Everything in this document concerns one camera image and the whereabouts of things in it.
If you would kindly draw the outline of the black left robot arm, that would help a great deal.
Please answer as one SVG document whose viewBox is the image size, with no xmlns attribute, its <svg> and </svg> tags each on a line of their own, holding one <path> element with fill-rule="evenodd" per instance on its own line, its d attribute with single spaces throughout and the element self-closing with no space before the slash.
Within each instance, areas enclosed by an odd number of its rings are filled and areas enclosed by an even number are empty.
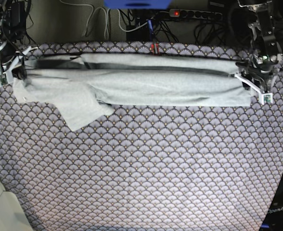
<svg viewBox="0 0 283 231">
<path fill-rule="evenodd" d="M 271 0 L 238 0 L 227 14 L 227 23 L 233 38 L 239 43 L 237 32 L 248 30 L 250 40 L 249 55 L 246 61 L 237 62 L 241 75 L 257 82 L 269 91 L 277 70 L 275 66 L 282 60 L 283 53 L 275 36 Z"/>
</svg>

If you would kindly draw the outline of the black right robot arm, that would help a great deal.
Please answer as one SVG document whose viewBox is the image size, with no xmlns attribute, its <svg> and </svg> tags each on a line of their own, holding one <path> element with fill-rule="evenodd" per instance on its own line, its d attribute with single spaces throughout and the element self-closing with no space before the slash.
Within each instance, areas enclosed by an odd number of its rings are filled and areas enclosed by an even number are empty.
<svg viewBox="0 0 283 231">
<path fill-rule="evenodd" d="M 0 86 L 26 77 L 24 60 L 32 47 L 21 50 L 16 42 L 24 37 L 32 41 L 26 31 L 31 4 L 30 0 L 0 0 Z"/>
</svg>

